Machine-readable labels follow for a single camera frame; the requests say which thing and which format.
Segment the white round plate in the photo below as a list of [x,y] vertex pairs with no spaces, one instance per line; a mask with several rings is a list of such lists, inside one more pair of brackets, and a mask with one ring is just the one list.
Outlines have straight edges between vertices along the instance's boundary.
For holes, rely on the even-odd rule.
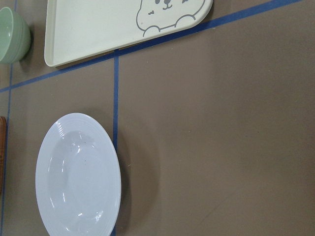
[[49,235],[111,235],[122,190],[118,157],[106,130],[82,113],[54,122],[38,153],[35,190]]

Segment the cream bear tray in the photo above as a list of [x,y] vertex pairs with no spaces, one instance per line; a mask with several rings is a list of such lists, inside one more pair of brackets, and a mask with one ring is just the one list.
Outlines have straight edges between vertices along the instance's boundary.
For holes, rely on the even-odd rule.
[[57,67],[195,27],[212,0],[50,0],[44,59]]

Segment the wooden cutting board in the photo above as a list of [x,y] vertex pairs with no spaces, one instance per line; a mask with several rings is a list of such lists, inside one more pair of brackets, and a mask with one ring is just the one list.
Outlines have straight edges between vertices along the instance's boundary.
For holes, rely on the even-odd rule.
[[0,117],[0,192],[2,193],[4,183],[4,158],[5,158],[5,144],[6,144],[6,119]]

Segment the green bowl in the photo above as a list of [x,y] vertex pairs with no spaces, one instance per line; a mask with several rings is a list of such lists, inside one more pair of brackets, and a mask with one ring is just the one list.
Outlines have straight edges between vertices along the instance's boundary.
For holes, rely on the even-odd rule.
[[31,32],[26,21],[9,7],[0,10],[0,62],[21,60],[31,45]]

